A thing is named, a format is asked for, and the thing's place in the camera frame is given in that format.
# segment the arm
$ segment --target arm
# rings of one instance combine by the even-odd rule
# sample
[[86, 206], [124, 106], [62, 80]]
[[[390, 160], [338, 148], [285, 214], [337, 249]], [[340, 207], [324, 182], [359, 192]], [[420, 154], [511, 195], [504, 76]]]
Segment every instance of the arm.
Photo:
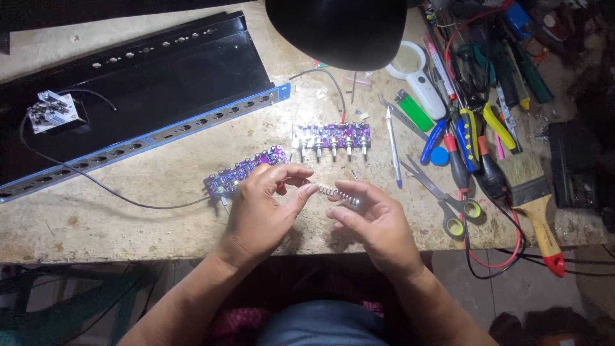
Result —
[[[279, 246], [317, 186], [297, 164], [263, 164], [239, 184], [226, 235], [120, 340], [119, 345], [199, 345], [229, 293]], [[283, 206], [273, 194], [283, 181], [300, 186]], [[277, 191], [286, 194], [286, 188]]]
[[497, 345], [423, 265], [402, 205], [365, 182], [335, 185], [360, 196], [363, 215], [335, 207], [327, 216], [336, 228], [353, 231], [372, 262], [393, 283], [412, 327], [427, 344]]

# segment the scissors handle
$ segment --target scissors handle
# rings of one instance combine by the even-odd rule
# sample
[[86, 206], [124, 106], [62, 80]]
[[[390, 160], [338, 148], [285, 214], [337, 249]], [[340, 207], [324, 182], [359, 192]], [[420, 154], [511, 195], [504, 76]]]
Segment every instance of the scissors handle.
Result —
[[466, 217], [468, 219], [477, 219], [482, 212], [482, 209], [480, 209], [478, 202], [471, 198], [466, 198], [458, 201], [451, 197], [451, 195], [446, 194], [446, 196], [444, 197], [444, 201], [450, 204], [455, 210], [460, 212], [463, 217]]
[[445, 201], [438, 201], [440, 208], [444, 211], [444, 220], [442, 228], [447, 235], [453, 239], [461, 240], [466, 234], [466, 229], [463, 227], [463, 222], [457, 217], [457, 214], [451, 210]]

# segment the spring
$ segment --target spring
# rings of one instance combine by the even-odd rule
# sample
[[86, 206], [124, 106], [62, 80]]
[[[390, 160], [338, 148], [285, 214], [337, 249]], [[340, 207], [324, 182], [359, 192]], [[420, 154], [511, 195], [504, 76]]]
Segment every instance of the spring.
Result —
[[360, 201], [358, 198], [349, 196], [337, 189], [334, 188], [330, 188], [328, 186], [319, 184], [319, 183], [315, 183], [318, 186], [318, 193], [321, 193], [323, 195], [327, 195], [329, 197], [333, 197], [338, 199], [340, 202], [342, 202], [343, 205], [348, 206], [352, 209], [358, 209], [359, 208], [359, 204]]

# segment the purple circuit board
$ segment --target purple circuit board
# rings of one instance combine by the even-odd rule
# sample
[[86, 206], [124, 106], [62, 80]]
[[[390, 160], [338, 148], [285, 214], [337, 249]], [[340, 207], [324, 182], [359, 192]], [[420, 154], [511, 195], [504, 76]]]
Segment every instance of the purple circuit board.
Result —
[[316, 150], [319, 161], [320, 150], [323, 148], [331, 150], [334, 160], [337, 149], [345, 149], [350, 159], [353, 148], [361, 148], [364, 157], [367, 158], [367, 149], [371, 147], [370, 126], [365, 123], [293, 125], [292, 147], [301, 150], [301, 160], [306, 156], [307, 148]]
[[281, 162], [287, 163], [288, 158], [282, 146], [278, 145], [210, 175], [203, 180], [203, 183], [212, 198], [232, 196], [237, 191], [239, 183], [260, 164], [266, 163], [273, 166]]

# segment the pen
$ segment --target pen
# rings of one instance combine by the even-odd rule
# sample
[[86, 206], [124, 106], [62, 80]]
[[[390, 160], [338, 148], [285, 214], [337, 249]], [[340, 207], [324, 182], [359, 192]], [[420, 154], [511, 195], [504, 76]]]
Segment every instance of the pen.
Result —
[[395, 168], [395, 178], [397, 179], [397, 187], [402, 188], [402, 173], [399, 171], [399, 159], [397, 158], [397, 146], [395, 145], [395, 134], [393, 133], [393, 122], [391, 120], [391, 108], [386, 108], [386, 127], [389, 129], [389, 137], [391, 140], [391, 152], [393, 153], [393, 167]]

